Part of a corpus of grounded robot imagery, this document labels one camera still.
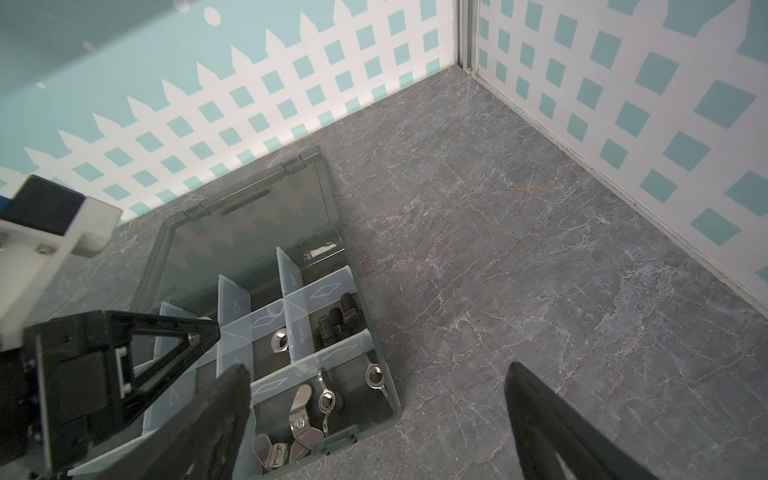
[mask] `patterned wall panel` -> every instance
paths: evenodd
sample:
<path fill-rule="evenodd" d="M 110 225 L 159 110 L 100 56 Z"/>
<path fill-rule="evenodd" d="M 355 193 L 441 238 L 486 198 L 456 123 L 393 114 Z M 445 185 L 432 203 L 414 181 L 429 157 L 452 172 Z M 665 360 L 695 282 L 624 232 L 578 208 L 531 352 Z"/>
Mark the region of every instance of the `patterned wall panel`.
<path fill-rule="evenodd" d="M 68 63 L 20 85 L 0 82 L 0 194 L 11 197 L 34 173 L 130 220 L 454 61 L 451 0 L 332 0 L 313 13 L 318 25 L 298 8 L 281 11 L 296 32 L 267 24 L 261 38 L 258 8 L 280 6 L 165 1 L 170 11 L 154 23 L 104 45 L 78 41 L 82 55 Z M 12 13 L 37 22 L 46 11 Z M 206 36 L 212 46 L 203 48 Z M 0 55 L 6 71 L 10 58 Z M 135 81 L 122 85 L 112 69 Z M 136 88 L 142 82 L 149 85 Z"/>
<path fill-rule="evenodd" d="M 479 9 L 478 75 L 768 310 L 768 2 Z"/>

